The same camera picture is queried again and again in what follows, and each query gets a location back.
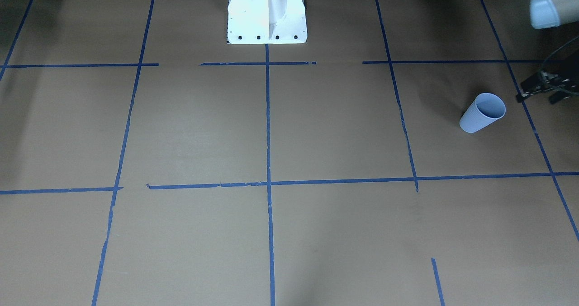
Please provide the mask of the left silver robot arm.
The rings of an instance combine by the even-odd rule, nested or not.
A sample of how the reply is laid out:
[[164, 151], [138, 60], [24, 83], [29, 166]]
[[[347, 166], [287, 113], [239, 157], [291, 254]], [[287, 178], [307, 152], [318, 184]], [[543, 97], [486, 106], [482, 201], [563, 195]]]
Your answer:
[[[530, 0], [530, 23], [535, 29], [546, 29], [575, 23], [579, 19], [579, 0]], [[552, 93], [550, 104], [578, 96], [579, 56], [575, 51], [563, 59], [556, 70], [548, 71], [546, 64], [563, 48], [577, 42], [574, 37], [554, 52], [550, 53], [540, 68], [520, 83], [521, 93], [516, 100], [520, 104], [528, 98], [541, 93]]]

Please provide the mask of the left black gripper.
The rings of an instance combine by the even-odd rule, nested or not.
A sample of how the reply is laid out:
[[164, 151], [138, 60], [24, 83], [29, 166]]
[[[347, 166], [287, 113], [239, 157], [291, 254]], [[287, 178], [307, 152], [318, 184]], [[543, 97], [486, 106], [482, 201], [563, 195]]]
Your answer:
[[541, 71], [541, 80], [538, 76], [530, 76], [519, 85], [520, 92], [516, 96], [520, 104], [527, 98], [542, 92], [553, 94], [549, 97], [550, 104], [557, 104], [565, 99], [579, 95], [578, 83], [572, 79], [565, 79], [560, 75]]

